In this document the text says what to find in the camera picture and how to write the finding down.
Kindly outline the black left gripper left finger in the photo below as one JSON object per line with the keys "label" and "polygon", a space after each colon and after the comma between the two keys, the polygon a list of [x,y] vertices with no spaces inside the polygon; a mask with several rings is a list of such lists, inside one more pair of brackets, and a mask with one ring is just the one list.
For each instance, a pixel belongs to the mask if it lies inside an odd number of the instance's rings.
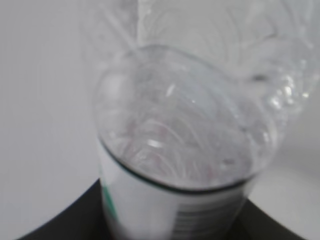
{"label": "black left gripper left finger", "polygon": [[97,180],[68,208],[21,240],[110,240]]}

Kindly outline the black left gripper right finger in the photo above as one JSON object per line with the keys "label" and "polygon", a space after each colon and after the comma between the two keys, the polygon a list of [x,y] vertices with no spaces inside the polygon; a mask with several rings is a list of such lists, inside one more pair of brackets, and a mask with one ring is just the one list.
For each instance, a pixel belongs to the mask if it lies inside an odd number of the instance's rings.
{"label": "black left gripper right finger", "polygon": [[246,199],[231,226],[232,240],[303,240]]}

